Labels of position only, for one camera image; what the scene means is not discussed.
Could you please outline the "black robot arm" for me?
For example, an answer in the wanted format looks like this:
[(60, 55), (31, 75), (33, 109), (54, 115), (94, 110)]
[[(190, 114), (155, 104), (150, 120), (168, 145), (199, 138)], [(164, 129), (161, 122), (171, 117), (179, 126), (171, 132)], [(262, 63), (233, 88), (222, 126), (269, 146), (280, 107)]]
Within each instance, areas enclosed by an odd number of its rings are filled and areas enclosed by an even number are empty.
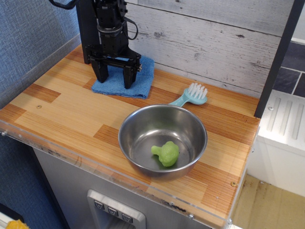
[(123, 0), (93, 0), (93, 10), (97, 19), (97, 31), (101, 44), (88, 44), (89, 61), (99, 82), (104, 83), (108, 67), (122, 68), (124, 87), (129, 89), (141, 71), (141, 55), (129, 48), (127, 3)]

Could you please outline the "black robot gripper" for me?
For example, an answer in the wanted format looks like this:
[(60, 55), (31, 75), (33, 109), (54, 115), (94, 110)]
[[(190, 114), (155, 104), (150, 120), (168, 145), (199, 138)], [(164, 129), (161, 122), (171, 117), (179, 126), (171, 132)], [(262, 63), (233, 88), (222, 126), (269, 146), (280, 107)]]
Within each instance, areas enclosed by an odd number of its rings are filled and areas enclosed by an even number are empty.
[(124, 87), (129, 89), (135, 82), (137, 72), (142, 70), (141, 55), (129, 48), (125, 32), (101, 33), (100, 44), (88, 44), (88, 59), (99, 82), (104, 83), (108, 76), (108, 66), (122, 68)]

